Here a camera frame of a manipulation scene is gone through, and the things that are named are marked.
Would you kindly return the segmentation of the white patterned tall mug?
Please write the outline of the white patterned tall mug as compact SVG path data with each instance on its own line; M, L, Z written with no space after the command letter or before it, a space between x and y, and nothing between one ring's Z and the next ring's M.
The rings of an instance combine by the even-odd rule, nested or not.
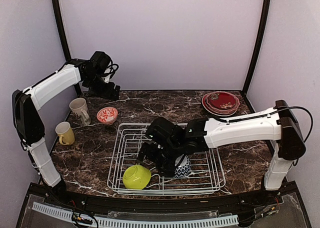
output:
M76 98L69 103L70 110L81 121L82 126L88 126L91 124L91 117L87 106L87 101L82 98Z

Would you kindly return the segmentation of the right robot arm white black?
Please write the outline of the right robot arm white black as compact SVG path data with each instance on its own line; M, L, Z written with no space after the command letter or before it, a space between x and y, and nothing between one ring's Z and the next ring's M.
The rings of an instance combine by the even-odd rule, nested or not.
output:
M173 177L186 156L221 146L251 142L275 141L273 157L263 177L263 188L255 193L255 201L266 205L275 196L294 162L306 152L306 139L299 122L286 101L277 100L266 110L229 118L198 118L186 127L164 117L156 118L145 136L150 142L141 145L137 162L148 159L164 177Z

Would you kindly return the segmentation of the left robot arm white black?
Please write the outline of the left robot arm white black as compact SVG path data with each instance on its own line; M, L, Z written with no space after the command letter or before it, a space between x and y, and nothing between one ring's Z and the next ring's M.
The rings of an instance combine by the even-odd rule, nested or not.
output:
M71 201L66 183L57 171L45 141L45 125L39 115L41 108L71 86L81 83L88 94L116 101L120 86L111 82L118 70L110 56L97 51L89 60L70 59L61 68L23 90L12 94L13 125L20 145L27 152L51 198L60 206Z

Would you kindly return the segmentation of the white red patterned bowl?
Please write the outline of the white red patterned bowl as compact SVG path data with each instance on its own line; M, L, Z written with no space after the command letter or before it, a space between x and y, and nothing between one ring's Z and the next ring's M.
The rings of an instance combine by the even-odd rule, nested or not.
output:
M114 107L104 107L96 114L97 120L104 125L113 124L118 118L118 110Z

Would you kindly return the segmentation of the lime green bowl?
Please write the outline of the lime green bowl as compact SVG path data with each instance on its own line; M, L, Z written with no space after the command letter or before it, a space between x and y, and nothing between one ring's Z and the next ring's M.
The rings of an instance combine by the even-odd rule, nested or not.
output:
M126 189L143 190L151 180L151 171L139 164L127 168L122 181Z

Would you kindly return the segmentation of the yellow mug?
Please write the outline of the yellow mug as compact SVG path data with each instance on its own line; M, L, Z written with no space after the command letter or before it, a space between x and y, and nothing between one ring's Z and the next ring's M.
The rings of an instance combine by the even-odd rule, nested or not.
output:
M55 127L61 145L72 145L75 142L75 135L69 122L64 121Z

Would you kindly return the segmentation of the blue white zigzag bowl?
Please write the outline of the blue white zigzag bowl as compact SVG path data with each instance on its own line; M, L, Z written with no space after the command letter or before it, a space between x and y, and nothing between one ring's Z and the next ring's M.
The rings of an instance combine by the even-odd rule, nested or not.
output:
M191 172L191 160L185 154L182 154L175 160L174 178L187 177Z

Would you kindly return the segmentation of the red floral plate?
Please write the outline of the red floral plate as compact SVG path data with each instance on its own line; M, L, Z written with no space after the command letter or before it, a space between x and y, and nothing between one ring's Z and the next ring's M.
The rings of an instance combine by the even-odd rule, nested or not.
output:
M212 107L219 110L229 110L236 106L236 98L224 91L211 92L206 97L207 103Z

